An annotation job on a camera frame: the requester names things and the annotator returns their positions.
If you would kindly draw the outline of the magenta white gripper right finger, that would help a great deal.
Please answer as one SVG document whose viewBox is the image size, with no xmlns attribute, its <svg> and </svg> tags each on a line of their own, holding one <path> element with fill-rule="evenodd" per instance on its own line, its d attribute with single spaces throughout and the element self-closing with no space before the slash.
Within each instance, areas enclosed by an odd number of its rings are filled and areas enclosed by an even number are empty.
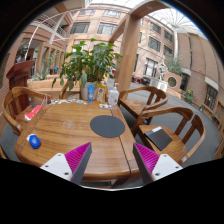
<svg viewBox="0 0 224 224">
<path fill-rule="evenodd" d="M 133 154 L 144 184 L 152 183 L 182 169 L 168 154 L 157 154 L 138 143 L 133 144 Z"/>
</svg>

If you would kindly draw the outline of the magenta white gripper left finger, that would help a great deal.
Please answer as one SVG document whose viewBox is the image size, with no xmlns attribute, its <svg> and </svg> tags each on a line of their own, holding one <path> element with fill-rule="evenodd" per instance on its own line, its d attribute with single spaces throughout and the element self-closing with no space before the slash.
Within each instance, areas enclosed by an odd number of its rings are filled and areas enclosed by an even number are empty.
<svg viewBox="0 0 224 224">
<path fill-rule="evenodd" d="M 79 185 L 91 153 L 92 144 L 86 143 L 66 154 L 55 154 L 41 169 Z"/>
</svg>

